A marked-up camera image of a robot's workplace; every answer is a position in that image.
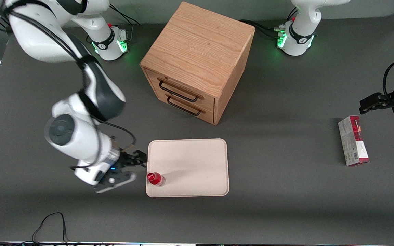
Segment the wooden drawer cabinet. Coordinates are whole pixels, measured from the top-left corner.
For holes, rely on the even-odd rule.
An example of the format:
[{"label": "wooden drawer cabinet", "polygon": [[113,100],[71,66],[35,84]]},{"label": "wooden drawer cabinet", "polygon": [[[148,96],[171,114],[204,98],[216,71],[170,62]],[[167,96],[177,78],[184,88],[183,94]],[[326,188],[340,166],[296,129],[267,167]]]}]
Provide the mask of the wooden drawer cabinet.
[{"label": "wooden drawer cabinet", "polygon": [[244,72],[254,32],[182,2],[140,65],[160,101],[217,125]]}]

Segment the metal handle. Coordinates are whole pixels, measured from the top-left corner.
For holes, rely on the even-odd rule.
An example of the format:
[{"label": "metal handle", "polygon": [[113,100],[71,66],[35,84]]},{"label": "metal handle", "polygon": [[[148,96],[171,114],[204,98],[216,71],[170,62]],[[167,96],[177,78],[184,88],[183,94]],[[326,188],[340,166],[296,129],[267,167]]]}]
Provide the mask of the metal handle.
[{"label": "metal handle", "polygon": [[194,115],[194,116],[199,116],[200,113],[201,113],[201,110],[199,110],[197,113],[193,113],[193,112],[189,111],[188,109],[184,109],[184,108],[180,107],[179,105],[176,105],[176,104],[170,102],[170,101],[169,101],[170,99],[171,99],[171,97],[168,97],[168,98],[167,98],[167,103],[168,103],[168,104],[170,104],[171,106],[174,106],[174,107],[176,107],[176,108],[178,108],[178,109],[181,109],[181,110],[187,112],[188,114],[191,114],[191,115]]},{"label": "metal handle", "polygon": [[180,95],[180,94],[178,94],[178,93],[176,93],[176,92],[173,92],[172,90],[163,87],[163,86],[162,86],[163,83],[164,83],[164,81],[163,81],[163,80],[160,80],[160,82],[159,82],[159,87],[160,87],[162,90],[164,90],[164,91],[166,91],[166,92],[169,92],[169,93],[171,93],[171,94],[173,94],[173,95],[175,95],[175,96],[178,96],[178,97],[180,97],[181,99],[184,99],[184,100],[189,101],[189,102],[191,102],[191,103],[195,103],[195,102],[197,101],[197,99],[198,99],[198,96],[196,96],[196,98],[194,98],[194,99],[191,99],[191,98],[182,96],[182,95]]}]

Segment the gray table surface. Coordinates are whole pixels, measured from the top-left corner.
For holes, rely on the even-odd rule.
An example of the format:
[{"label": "gray table surface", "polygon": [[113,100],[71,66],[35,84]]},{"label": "gray table surface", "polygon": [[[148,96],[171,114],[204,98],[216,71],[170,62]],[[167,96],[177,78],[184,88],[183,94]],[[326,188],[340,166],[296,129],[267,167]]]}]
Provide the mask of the gray table surface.
[{"label": "gray table surface", "polygon": [[[61,211],[78,241],[394,245],[394,115],[361,117],[371,162],[358,167],[345,166],[337,128],[359,114],[360,99],[381,90],[394,62],[394,16],[323,20],[301,57],[256,34],[218,126],[152,92],[139,62],[162,27],[135,27],[130,52],[101,61],[128,101],[111,122],[133,131],[143,151],[153,140],[225,139],[228,195],[149,198],[143,168],[133,168],[135,182],[94,193],[69,170],[76,160],[43,136],[51,106],[81,87],[80,71],[35,61],[12,36],[0,66],[0,240],[28,240],[47,214]],[[389,79],[392,88],[394,69]],[[122,146],[130,140],[101,128]],[[61,240],[60,218],[50,218],[38,239]]]}]

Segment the beige tray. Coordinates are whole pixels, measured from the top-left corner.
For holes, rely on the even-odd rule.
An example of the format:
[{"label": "beige tray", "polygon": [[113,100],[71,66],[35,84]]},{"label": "beige tray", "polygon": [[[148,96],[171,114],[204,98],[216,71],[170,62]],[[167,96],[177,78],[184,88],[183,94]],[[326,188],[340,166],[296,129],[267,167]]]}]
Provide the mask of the beige tray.
[{"label": "beige tray", "polygon": [[158,172],[165,184],[146,181],[150,197],[225,196],[229,192],[227,145],[223,139],[156,140],[148,146],[147,174]]}]

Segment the cardboard box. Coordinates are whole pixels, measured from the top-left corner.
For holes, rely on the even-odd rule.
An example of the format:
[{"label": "cardboard box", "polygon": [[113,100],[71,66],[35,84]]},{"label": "cardboard box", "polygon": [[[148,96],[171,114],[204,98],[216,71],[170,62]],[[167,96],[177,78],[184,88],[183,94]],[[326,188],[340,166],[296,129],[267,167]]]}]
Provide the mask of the cardboard box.
[{"label": "cardboard box", "polygon": [[352,115],[338,123],[347,166],[357,166],[369,162],[359,122],[360,117]]}]

